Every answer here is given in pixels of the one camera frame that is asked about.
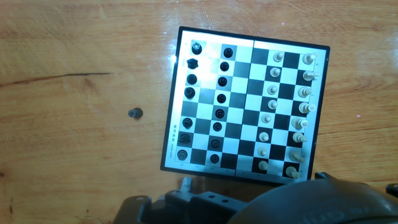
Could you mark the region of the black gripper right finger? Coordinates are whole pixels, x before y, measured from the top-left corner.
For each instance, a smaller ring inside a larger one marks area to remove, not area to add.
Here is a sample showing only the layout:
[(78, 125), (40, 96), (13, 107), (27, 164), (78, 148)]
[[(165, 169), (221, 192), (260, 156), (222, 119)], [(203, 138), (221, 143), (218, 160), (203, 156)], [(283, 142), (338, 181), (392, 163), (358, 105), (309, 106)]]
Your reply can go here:
[(315, 173), (315, 180), (319, 181), (335, 181), (336, 178), (326, 172), (316, 172)]

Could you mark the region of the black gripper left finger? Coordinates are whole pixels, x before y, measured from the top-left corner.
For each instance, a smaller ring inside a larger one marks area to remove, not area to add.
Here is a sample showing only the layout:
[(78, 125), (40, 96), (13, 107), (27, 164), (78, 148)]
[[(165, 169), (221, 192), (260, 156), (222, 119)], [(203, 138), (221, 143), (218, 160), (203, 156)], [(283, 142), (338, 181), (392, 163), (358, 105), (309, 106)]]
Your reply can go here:
[(161, 195), (155, 202), (146, 195), (124, 200), (113, 223), (228, 223), (246, 202), (204, 192), (191, 193), (192, 178), (185, 177), (181, 187)]

